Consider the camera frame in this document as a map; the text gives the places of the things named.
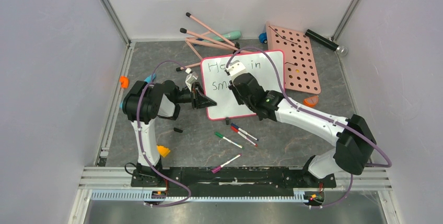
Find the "black marker cap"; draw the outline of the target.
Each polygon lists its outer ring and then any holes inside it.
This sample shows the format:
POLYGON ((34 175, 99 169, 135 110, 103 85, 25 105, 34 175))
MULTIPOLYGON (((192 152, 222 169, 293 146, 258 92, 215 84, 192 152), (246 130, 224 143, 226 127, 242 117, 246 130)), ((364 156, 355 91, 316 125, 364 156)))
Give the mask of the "black marker cap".
POLYGON ((176 128, 176 127, 174 127, 173 130, 174 130, 175 132, 177 132, 177 133, 183 133, 183 130, 180 129, 180 128, 176 128))

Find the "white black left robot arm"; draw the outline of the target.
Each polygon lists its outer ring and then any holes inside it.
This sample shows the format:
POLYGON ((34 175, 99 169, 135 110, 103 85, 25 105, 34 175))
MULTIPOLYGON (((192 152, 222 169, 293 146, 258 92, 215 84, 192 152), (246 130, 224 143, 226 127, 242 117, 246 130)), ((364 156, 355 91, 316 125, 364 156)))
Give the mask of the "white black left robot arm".
POLYGON ((190 88, 179 88, 171 80, 154 84, 137 81, 123 99, 123 113, 131 122, 136 135, 137 166, 148 168, 144 179, 151 186, 158 186, 164 180, 163 170, 156 167, 161 161, 155 135, 156 119, 176 120, 180 105, 184 103, 189 103, 194 109, 217 105, 217 102, 204 94, 197 81, 190 88))

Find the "pink framed whiteboard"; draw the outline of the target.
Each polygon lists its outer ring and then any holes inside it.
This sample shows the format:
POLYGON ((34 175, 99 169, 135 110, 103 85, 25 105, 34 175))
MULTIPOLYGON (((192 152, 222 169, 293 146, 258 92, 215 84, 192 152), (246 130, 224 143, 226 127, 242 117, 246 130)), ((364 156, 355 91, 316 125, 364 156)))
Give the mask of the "pink framed whiteboard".
MULTIPOLYGON (((277 72, 271 62, 260 52, 239 54, 233 61, 240 61, 245 65, 247 72, 251 73, 265 90, 280 91, 276 76, 284 83, 284 53, 280 50, 266 52, 273 61, 277 72)), ((206 108, 207 117, 212 120, 254 116, 255 114, 245 105, 239 105, 233 92, 228 88, 230 77, 225 72, 225 65, 230 56, 208 57, 201 61, 201 76, 205 95, 214 100, 217 105, 206 108)))

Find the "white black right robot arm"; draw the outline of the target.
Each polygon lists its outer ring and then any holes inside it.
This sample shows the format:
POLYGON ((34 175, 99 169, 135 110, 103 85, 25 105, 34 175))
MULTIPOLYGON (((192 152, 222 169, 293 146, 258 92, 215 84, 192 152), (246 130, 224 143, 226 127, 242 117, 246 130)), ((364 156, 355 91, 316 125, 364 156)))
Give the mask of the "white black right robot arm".
POLYGON ((333 146, 305 163, 302 181, 316 186, 329 174, 362 174, 374 150, 374 141, 363 138, 369 133, 364 119, 354 114, 350 119, 309 109, 275 90, 264 90, 250 73, 229 73, 229 89, 237 102, 244 104, 260 120, 269 119, 306 130, 333 146))

